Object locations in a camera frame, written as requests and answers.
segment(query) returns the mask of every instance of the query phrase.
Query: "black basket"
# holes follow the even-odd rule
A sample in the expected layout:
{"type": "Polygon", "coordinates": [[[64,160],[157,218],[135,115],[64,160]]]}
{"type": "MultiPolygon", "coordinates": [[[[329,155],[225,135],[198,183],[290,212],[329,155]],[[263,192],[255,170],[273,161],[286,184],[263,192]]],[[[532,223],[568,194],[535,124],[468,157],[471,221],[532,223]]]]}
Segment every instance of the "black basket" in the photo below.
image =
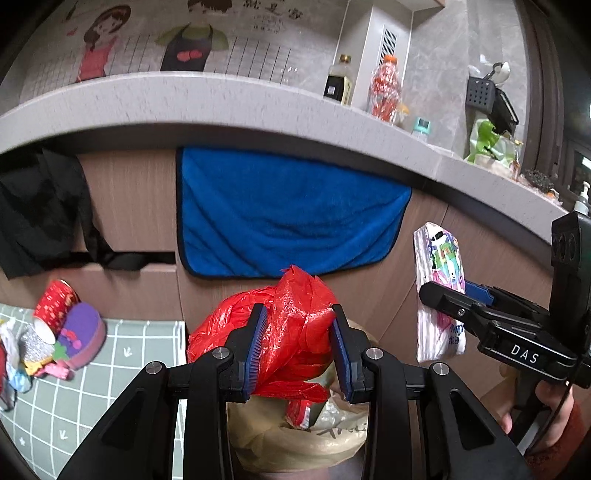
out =
{"type": "Polygon", "coordinates": [[[489,119],[495,126],[495,132],[502,135],[509,132],[511,135],[515,133],[515,127],[519,125],[519,119],[513,105],[507,98],[507,95],[500,88],[496,89],[495,103],[492,106],[492,112],[489,119]]]}
{"type": "Polygon", "coordinates": [[[507,95],[496,88],[492,80],[469,77],[466,106],[485,113],[499,135],[505,132],[513,135],[515,127],[519,125],[519,119],[507,95]]]}
{"type": "Polygon", "coordinates": [[[466,106],[490,115],[495,103],[495,84],[491,80],[468,78],[466,106]]]}

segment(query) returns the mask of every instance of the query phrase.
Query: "gray countertop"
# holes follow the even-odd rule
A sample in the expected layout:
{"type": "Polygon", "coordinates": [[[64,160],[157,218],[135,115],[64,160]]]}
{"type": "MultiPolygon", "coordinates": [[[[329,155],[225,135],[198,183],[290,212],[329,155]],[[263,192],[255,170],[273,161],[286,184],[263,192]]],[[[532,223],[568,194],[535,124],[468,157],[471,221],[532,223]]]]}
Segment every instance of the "gray countertop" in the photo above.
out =
{"type": "MultiPolygon", "coordinates": [[[[334,161],[342,151],[355,153],[358,163],[378,159],[477,200],[546,244],[552,220],[565,214],[522,185],[431,148],[362,111],[244,77],[154,72],[111,76],[55,90],[0,116],[0,154],[54,137],[84,133],[88,139],[109,128],[155,124],[226,127],[274,138],[279,134],[286,140],[321,145],[316,151],[318,160],[324,161],[334,161]],[[326,154],[326,147],[334,152],[326,154]]],[[[146,131],[130,141],[129,148],[171,146],[154,141],[146,131]]],[[[266,148],[273,150],[273,143],[269,140],[271,146],[266,148]]]]}

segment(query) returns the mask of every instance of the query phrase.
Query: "finger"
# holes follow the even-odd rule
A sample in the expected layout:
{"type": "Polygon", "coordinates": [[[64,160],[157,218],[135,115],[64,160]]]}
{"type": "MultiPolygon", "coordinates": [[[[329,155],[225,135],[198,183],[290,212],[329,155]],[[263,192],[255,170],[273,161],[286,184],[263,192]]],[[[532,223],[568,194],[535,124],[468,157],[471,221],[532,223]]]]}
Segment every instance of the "finger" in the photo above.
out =
{"type": "Polygon", "coordinates": [[[516,378],[517,375],[519,374],[519,372],[515,368],[510,367],[507,364],[500,364],[499,365],[499,373],[504,378],[516,378]]]}
{"type": "Polygon", "coordinates": [[[505,432],[507,435],[509,435],[509,432],[513,428],[513,419],[511,418],[511,414],[505,413],[501,417],[501,420],[499,421],[499,425],[503,429],[503,432],[505,432]]]}
{"type": "MultiPolygon", "coordinates": [[[[550,385],[546,382],[540,382],[535,388],[535,394],[543,404],[548,405],[552,409],[552,412],[554,412],[558,408],[566,388],[565,385],[550,385]]],[[[564,401],[560,411],[556,414],[552,425],[550,425],[544,437],[537,443],[535,449],[532,451],[533,453],[546,450],[560,440],[566,424],[569,422],[573,406],[574,397],[572,390],[570,390],[569,396],[564,401]]]]}
{"type": "Polygon", "coordinates": [[[497,422],[500,422],[514,405],[515,379],[506,378],[486,393],[480,402],[486,407],[497,422]]]}

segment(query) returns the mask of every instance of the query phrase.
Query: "gray grid mat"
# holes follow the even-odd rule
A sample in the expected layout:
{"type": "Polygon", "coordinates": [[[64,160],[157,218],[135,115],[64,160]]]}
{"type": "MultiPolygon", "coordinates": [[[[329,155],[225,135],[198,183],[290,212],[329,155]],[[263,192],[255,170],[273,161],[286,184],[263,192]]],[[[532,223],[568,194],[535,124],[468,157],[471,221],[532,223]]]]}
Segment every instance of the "gray grid mat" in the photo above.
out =
{"type": "MultiPolygon", "coordinates": [[[[0,321],[18,338],[32,322],[30,309],[0,303],[0,321]]],[[[142,367],[152,360],[167,366],[186,363],[184,322],[106,319],[107,338],[96,358],[70,381],[33,379],[33,388],[17,394],[15,408],[0,420],[41,480],[54,480],[80,442],[142,367]]],[[[183,478],[186,404],[178,411],[173,479],[183,478]]]]}

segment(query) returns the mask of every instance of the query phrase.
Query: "beige plastic bag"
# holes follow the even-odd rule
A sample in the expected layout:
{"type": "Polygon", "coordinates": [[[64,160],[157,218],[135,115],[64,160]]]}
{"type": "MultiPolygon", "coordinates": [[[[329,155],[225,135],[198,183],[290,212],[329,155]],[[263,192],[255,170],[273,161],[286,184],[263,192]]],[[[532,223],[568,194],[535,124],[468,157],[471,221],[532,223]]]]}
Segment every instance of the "beige plastic bag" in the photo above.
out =
{"type": "MultiPolygon", "coordinates": [[[[376,345],[375,339],[368,336],[376,345]]],[[[351,458],[361,448],[367,437],[369,405],[350,405],[342,399],[334,364],[323,377],[327,375],[328,384],[332,383],[331,397],[308,430],[293,429],[286,422],[287,400],[253,395],[245,404],[227,404],[229,440],[246,470],[297,472],[328,468],[351,458]]]]}

